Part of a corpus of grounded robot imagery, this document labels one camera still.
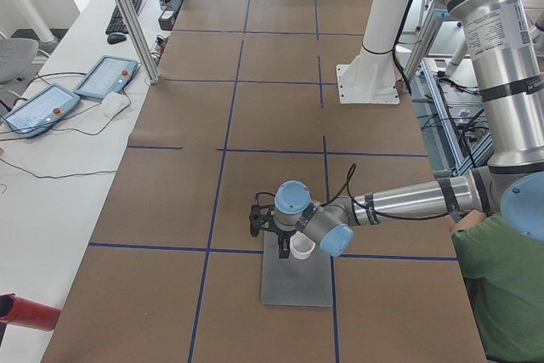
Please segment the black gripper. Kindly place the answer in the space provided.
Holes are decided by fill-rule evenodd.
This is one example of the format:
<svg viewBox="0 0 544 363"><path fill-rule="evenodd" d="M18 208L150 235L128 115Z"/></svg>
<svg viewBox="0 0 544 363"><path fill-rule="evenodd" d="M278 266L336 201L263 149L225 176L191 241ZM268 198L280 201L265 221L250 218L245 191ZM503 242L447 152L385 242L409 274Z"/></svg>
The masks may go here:
<svg viewBox="0 0 544 363"><path fill-rule="evenodd" d="M277 230L279 258L290 257L290 239L296 233L295 230Z"/></svg>

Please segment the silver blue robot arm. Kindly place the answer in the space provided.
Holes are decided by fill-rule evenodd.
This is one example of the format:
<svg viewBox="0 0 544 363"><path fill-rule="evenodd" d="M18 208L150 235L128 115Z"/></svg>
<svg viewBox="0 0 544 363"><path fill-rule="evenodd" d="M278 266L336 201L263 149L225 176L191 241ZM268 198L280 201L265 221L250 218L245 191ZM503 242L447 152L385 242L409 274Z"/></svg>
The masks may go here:
<svg viewBox="0 0 544 363"><path fill-rule="evenodd" d="M543 75L521 0L444 0L462 23L493 154L466 175L352 196L342 187L327 203L298 181L283 183L275 201L253 206L250 231L273 233L280 256L296 233L336 257L353 227L389 219L428 220L464 210L501 213L521 235L543 237Z"/></svg>

